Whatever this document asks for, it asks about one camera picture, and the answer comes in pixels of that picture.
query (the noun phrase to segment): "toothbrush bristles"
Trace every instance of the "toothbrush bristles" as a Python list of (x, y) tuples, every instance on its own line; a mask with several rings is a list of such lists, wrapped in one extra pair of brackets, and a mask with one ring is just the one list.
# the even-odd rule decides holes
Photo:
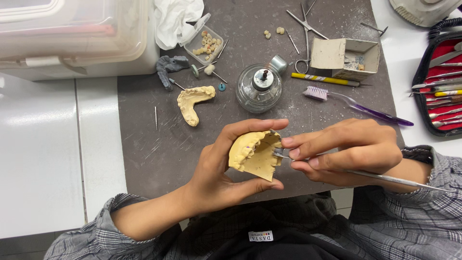
[(307, 97), (310, 97), (310, 98), (313, 98), (313, 99), (326, 101), (327, 100), (327, 93), (329, 93), (329, 91), (327, 89), (310, 86), (310, 87), (306, 88), (306, 90), (303, 92), (303, 95), (305, 95)]

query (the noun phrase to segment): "white table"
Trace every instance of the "white table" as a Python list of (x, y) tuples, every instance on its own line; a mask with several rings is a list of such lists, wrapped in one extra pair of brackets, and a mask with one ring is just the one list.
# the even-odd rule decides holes
[(0, 74), (0, 238), (75, 229), (127, 192), (117, 78)]

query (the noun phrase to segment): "yellow handled tool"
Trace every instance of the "yellow handled tool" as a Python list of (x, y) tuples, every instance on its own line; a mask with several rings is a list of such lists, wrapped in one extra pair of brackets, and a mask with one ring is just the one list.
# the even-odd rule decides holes
[(435, 97), (462, 95), (462, 90), (436, 92)]
[(371, 86), (370, 84), (364, 84), (364, 83), (361, 83), (361, 82), (358, 82), (358, 81), (341, 80), (341, 79), (334, 79), (334, 78), (321, 77), (321, 76), (313, 76), (313, 75), (300, 74), (300, 73), (292, 73), (292, 78), (322, 81), (322, 82), (335, 83), (335, 84), (340, 84), (340, 85), (348, 85), (348, 86), (353, 86), (353, 87)]

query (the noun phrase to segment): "red lining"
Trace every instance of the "red lining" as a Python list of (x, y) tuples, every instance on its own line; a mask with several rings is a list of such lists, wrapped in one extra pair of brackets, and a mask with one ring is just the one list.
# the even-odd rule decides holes
[[(447, 41), (444, 41), (444, 42), (440, 43), (440, 45), (433, 52), (432, 59), (440, 57), (440, 56), (442, 56), (444, 54), (447, 54), (447, 53), (450, 53), (450, 52), (454, 51), (454, 45), (456, 45), (458, 42), (461, 42), (461, 41), (462, 41), (461, 39), (457, 39), (457, 40), (447, 40)], [(448, 61), (445, 61), (444, 63), (456, 63), (456, 62), (462, 62), (462, 55), (454, 57), (454, 58), (452, 58), (452, 59), (450, 59)], [(435, 67), (432, 67), (432, 68), (430, 68), (428, 70), (427, 77), (431, 77), (431, 76), (435, 76), (435, 75), (439, 75), (439, 74), (443, 74), (443, 73), (455, 72), (455, 71), (462, 71), (462, 66), (460, 66), (460, 67), (439, 67), (439, 66), (435, 66)], [(432, 82), (438, 81), (438, 80), (446, 80), (446, 79), (460, 78), (460, 77), (462, 77), (462, 74), (461, 75), (454, 75), (454, 76), (451, 76), (451, 77), (429, 79), (429, 80), (425, 80), (425, 83), (428, 84), (428, 83), (432, 83)], [(422, 91), (422, 92), (428, 91), (428, 90), (430, 90), (430, 89), (429, 88), (421, 88), (420, 89), (420, 91)], [(425, 94), (425, 96), (427, 98), (434, 98), (435, 97), (435, 95), (433, 95), (433, 94)], [(435, 109), (430, 109), (430, 110), (428, 110), (428, 113), (440, 114), (440, 113), (447, 112), (447, 111), (457, 109), (457, 108), (461, 108), (461, 107), (462, 107), (462, 105), (443, 106), (443, 107), (439, 107), (439, 108), (435, 108)], [(462, 115), (462, 112), (452, 113), (452, 114), (448, 114), (448, 115), (444, 115), (444, 116), (439, 116), (436, 119), (433, 119), (432, 122), (440, 121), (440, 120), (445, 119), (445, 118), (451, 118), (451, 117), (454, 117), (454, 116), (457, 116), (457, 115)], [(443, 126), (439, 127), (439, 129), (440, 130), (452, 130), (452, 129), (459, 128), (459, 127), (462, 127), (462, 123), (443, 125)]]

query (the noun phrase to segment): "white tissue paper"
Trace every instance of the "white tissue paper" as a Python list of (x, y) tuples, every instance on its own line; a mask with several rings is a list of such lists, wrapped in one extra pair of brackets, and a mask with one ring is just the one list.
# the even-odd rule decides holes
[(154, 5), (156, 43), (164, 50), (188, 39), (194, 27), (186, 22), (199, 20), (204, 11), (202, 0), (154, 0)]

